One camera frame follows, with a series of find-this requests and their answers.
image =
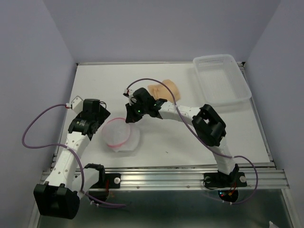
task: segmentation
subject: wire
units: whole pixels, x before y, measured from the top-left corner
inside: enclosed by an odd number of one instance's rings
[[[42,145],[42,146],[29,146],[25,143],[25,136],[27,134],[27,132],[29,131],[29,129],[31,128],[31,126],[44,114],[46,113],[47,111],[49,111],[50,109],[53,109],[53,108],[56,108],[56,107],[60,107],[60,106],[64,106],[65,108],[67,108],[66,104],[57,104],[57,105],[53,105],[49,108],[47,108],[46,110],[44,110],[42,113],[40,113],[30,124],[29,126],[26,128],[26,130],[24,131],[23,133],[23,136],[22,136],[22,145],[26,148],[29,148],[29,149],[41,149],[41,148],[46,148],[46,147],[49,147],[49,146],[61,146],[63,148],[66,148],[68,149],[72,154],[73,156],[75,157],[78,165],[79,165],[79,168],[80,168],[80,173],[81,173],[81,187],[80,187],[80,192],[85,194],[87,197],[93,199],[94,201],[98,202],[98,203],[101,203],[101,204],[105,204],[106,206],[102,206],[102,205],[98,205],[99,207],[104,207],[104,208],[123,208],[125,207],[126,205],[125,204],[116,204],[116,203],[108,203],[108,202],[104,202],[104,201],[101,201],[97,198],[94,198],[92,196],[90,196],[87,192],[84,192],[83,191],[83,187],[84,187],[84,184],[85,184],[85,175],[84,175],[84,168],[81,164],[81,161],[78,157],[78,155],[75,153],[75,151],[71,148],[68,148],[66,145],[64,144],[61,144],[61,143],[51,143],[51,144],[48,144],[48,145]]]
[[[256,185],[255,185],[255,188],[254,188],[253,192],[251,193],[251,195],[250,195],[248,198],[246,198],[246,199],[244,199],[244,200],[242,200],[242,201],[240,201],[240,202],[235,202],[235,203],[233,203],[233,204],[241,204],[241,203],[244,203],[244,202],[248,201],[250,198],[252,198],[252,197],[254,196],[254,194],[256,193],[256,191],[257,191],[257,186],[258,186],[258,174],[257,174],[257,169],[256,169],[256,167],[254,166],[254,164],[253,164],[248,158],[246,158],[246,157],[244,157],[244,156],[238,155],[238,156],[232,157],[232,156],[223,155],[223,154],[217,153],[213,148],[207,146],[207,145],[206,145],[206,144],[205,144],[205,143],[196,135],[196,133],[191,129],[191,127],[189,126],[189,124],[186,122],[185,118],[182,116],[182,114],[181,114],[181,112],[180,112],[180,110],[179,110],[179,108],[178,108],[178,106],[177,106],[177,103],[176,103],[176,99],[175,99],[174,94],[172,93],[172,91],[171,91],[164,83],[162,83],[162,82],[160,82],[160,81],[158,81],[158,80],[156,80],[156,79],[152,79],[152,78],[141,78],[141,79],[138,79],[138,80],[132,82],[131,84],[129,84],[128,87],[127,87],[127,89],[129,89],[129,88],[130,88],[132,85],[134,85],[135,83],[140,82],[140,81],[144,81],[144,80],[157,82],[157,83],[163,85],[163,86],[169,91],[169,93],[171,94],[171,96],[172,96],[172,98],[173,98],[173,102],[174,102],[176,111],[177,111],[178,115],[180,116],[181,120],[184,122],[184,124],[185,124],[186,127],[189,129],[189,131],[198,139],[198,141],[199,141],[201,144],[203,144],[209,151],[211,151],[213,154],[216,154],[216,155],[221,156],[221,157],[224,157],[224,158],[230,158],[230,159],[231,159],[231,158],[243,158],[243,159],[245,159],[246,161],[248,161],[248,162],[250,163],[250,165],[252,166],[252,168],[254,169],[254,171],[255,171],[255,173],[256,173]]]
[[[236,188],[237,188],[237,183],[236,183],[236,182],[234,183],[234,189],[233,189],[233,191],[231,192],[232,188],[233,188],[233,186],[229,189],[229,192],[228,192],[228,195],[230,195],[230,196],[234,193],[234,191],[235,191]]]

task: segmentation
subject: metal extrusion frame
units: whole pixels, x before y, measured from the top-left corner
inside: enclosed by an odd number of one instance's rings
[[[257,168],[258,189],[288,189],[289,185],[284,171],[275,168]],[[245,173],[247,187],[242,190],[252,190],[256,184],[256,175],[251,168],[240,168]],[[105,169],[106,173],[120,173],[119,189],[111,191],[160,191],[160,190],[207,190],[203,186],[203,176],[206,172],[217,172],[216,168],[132,168]],[[44,181],[50,172],[44,172]]]
[[[294,228],[303,227],[302,223],[300,221],[300,217],[298,215],[298,212],[295,208],[295,202],[294,202],[294,199],[291,195],[290,189],[282,189],[282,194],[283,194],[284,201],[285,201],[285,204],[286,204],[286,207],[287,207],[287,210],[288,210],[288,214],[290,216],[290,220],[291,220]]]

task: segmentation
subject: white panel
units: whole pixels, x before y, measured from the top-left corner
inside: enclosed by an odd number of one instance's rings
[[[246,61],[279,0],[44,0],[77,62]]]
[[[276,165],[304,217],[304,1],[282,0],[246,72]]]
[[[202,107],[205,104],[197,83],[193,64],[140,64],[79,66],[72,97],[98,98],[107,103],[109,121],[126,117],[124,89],[134,80],[150,77],[170,79],[179,88],[179,105]],[[139,82],[132,89],[147,87],[154,82]],[[250,102],[233,109],[216,109],[227,124],[227,144],[232,155],[244,155],[252,162],[269,162]],[[75,118],[67,114],[64,136]],[[105,167],[147,167],[216,164],[211,152],[189,132],[183,123],[145,116],[136,123],[141,130],[141,141],[134,152],[113,152],[101,138],[101,129],[94,135],[82,156],[82,163],[100,163]]]
[[[28,226],[33,189],[55,148],[29,150],[21,137],[47,107],[70,96],[75,64],[47,8],[40,0],[0,3],[0,226]],[[65,108],[46,114],[26,142],[56,142]]]

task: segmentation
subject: cable connector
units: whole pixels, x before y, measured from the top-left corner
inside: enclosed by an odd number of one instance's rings
[[[72,110],[76,113],[79,114],[82,111],[83,108],[83,99],[80,96],[76,96],[72,102]]]
[[[125,89],[124,92],[123,92],[123,95],[128,97],[129,96],[129,90],[128,89]]]
[[[66,103],[66,108],[72,108],[72,105],[70,103]]]

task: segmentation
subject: black bracket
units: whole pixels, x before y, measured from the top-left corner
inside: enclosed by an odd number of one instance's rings
[[[34,197],[41,215],[73,219],[79,209],[77,192],[63,186],[37,184]]]
[[[115,183],[115,178],[119,178],[119,182]],[[106,173],[103,182],[97,182],[92,189],[119,189],[120,188],[120,173]]]
[[[245,174],[238,171],[238,165],[235,165],[233,171],[226,175],[221,172],[208,172],[204,173],[204,186],[208,189],[221,189],[221,188],[230,188],[236,187],[246,187],[247,182]]]
[[[219,146],[226,135],[226,124],[209,104],[200,108],[192,124],[198,137],[208,146]]]
[[[85,169],[95,169],[99,171],[99,180],[94,184],[92,189],[119,189],[120,188],[120,173],[105,173],[105,167],[98,164],[87,164]]]
[[[145,88],[139,88],[134,91],[132,99],[134,99],[134,104],[127,103],[125,105],[127,109],[126,123],[135,123],[141,120],[145,114],[161,119],[158,111],[167,100],[155,100]]]
[[[100,100],[85,99],[82,111],[68,127],[68,132],[81,132],[91,140],[97,129],[105,122],[110,113],[100,105]]]

